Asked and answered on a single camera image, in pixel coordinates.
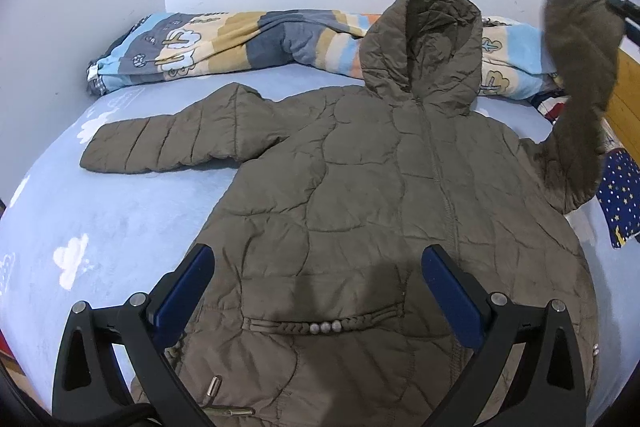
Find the blue star patterned pillow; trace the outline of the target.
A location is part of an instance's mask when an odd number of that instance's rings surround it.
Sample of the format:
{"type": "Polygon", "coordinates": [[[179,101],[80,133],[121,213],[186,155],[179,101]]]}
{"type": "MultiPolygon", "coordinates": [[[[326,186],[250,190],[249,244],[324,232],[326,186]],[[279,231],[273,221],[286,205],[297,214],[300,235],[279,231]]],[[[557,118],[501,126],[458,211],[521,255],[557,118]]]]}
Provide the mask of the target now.
{"type": "Polygon", "coordinates": [[[611,245],[620,249],[631,239],[639,240],[639,165],[605,118],[601,119],[601,127],[604,167],[594,197],[608,227],[611,245]]]}

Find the colourful patchwork cartoon quilt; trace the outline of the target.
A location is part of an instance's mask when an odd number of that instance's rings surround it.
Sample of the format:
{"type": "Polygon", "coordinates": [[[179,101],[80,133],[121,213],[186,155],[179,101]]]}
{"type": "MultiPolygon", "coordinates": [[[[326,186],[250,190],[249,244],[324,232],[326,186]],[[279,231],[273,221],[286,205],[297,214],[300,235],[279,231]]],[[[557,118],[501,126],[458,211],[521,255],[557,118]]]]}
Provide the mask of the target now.
{"type": "MultiPolygon", "coordinates": [[[[151,14],[89,64],[88,90],[101,96],[135,84],[290,63],[360,78],[360,41],[377,20],[337,10],[151,14]]],[[[562,86],[536,27],[486,17],[482,49],[482,95],[521,101],[562,86]]]]}

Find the wooden headboard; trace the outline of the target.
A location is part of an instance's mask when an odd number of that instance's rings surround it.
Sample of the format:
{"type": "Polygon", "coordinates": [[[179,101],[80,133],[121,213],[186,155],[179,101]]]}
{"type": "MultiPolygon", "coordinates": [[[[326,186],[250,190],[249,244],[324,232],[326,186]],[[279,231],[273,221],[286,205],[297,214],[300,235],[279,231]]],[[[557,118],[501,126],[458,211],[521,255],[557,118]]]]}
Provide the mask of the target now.
{"type": "Polygon", "coordinates": [[[608,102],[606,120],[636,162],[640,158],[640,66],[618,51],[616,85],[608,102]]]}

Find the olive green quilted hooded coat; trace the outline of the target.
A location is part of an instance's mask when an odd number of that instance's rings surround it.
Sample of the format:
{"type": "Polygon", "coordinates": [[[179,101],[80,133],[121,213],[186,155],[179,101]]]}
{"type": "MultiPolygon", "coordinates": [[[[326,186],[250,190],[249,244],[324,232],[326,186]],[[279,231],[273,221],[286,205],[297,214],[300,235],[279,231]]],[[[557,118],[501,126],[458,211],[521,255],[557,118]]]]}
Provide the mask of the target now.
{"type": "Polygon", "coordinates": [[[570,99],[542,142],[472,109],[469,0],[396,0],[364,37],[359,86],[271,101],[230,83],[96,132],[89,171],[239,166],[198,233],[213,280],[169,353],[196,403],[245,407],[234,425],[422,424],[470,356],[421,277],[432,244],[517,303],[562,300],[593,388],[597,298],[566,217],[597,191],[623,35],[606,0],[547,0],[570,99]]]}

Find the light blue cloud bedsheet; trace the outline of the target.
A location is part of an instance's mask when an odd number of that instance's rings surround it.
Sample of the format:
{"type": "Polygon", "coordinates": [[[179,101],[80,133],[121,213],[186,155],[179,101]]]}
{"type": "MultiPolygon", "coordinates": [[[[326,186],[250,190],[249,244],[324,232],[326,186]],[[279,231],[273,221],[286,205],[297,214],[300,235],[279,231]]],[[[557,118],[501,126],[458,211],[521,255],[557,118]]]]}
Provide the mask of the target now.
{"type": "MultiPolygon", "coordinates": [[[[173,114],[229,82],[273,101],[357,83],[300,65],[147,84],[98,98],[35,162],[1,218],[1,330],[32,389],[50,409],[58,346],[70,308],[121,305],[175,268],[235,174],[203,167],[143,176],[80,169],[94,132],[111,121],[173,114]]],[[[521,138],[544,139],[536,109],[481,96],[472,106],[521,138]]],[[[599,376],[588,418],[613,403],[639,362],[639,243],[613,248],[597,199],[567,216],[597,291],[599,376]]]]}

